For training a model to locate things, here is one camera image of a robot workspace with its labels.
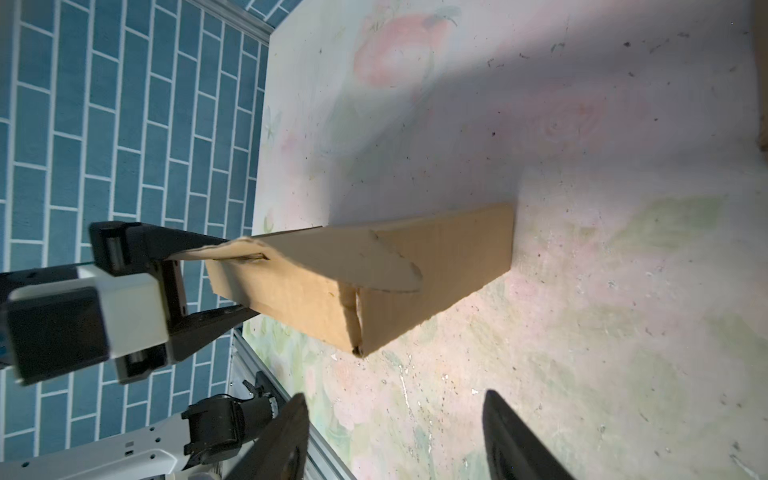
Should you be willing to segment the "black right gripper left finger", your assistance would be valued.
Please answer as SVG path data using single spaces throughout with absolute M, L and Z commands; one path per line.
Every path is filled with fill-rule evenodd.
M 254 445 L 225 476 L 226 480 L 304 478 L 310 420 L 303 393 L 294 395 Z

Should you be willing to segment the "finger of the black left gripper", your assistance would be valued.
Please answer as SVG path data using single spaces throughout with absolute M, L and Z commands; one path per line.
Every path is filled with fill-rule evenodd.
M 112 276 L 149 273 L 154 262 L 226 242 L 223 238 L 140 222 L 94 222 L 88 232 L 94 264 Z
M 242 305 L 170 317 L 166 351 L 169 364 L 180 363 L 259 313 Z

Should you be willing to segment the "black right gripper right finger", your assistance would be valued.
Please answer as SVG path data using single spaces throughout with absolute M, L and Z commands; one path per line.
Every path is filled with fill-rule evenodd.
M 495 390 L 487 390 L 482 426 L 493 480 L 574 480 Z

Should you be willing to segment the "brown cardboard box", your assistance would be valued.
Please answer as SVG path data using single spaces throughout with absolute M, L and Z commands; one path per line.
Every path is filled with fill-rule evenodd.
M 758 146 L 767 152 L 767 0 L 752 2 L 752 33 L 759 100 Z

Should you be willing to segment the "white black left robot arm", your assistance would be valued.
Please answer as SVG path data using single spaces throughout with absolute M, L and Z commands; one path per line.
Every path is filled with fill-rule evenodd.
M 192 313 L 180 261 L 216 237 L 139 222 L 95 222 L 88 263 L 1 277 L 1 364 L 30 386 L 105 361 L 122 385 L 180 363 L 253 316 L 242 305 Z M 276 417 L 251 386 L 126 434 L 1 466 L 5 479 L 160 479 L 235 457 Z

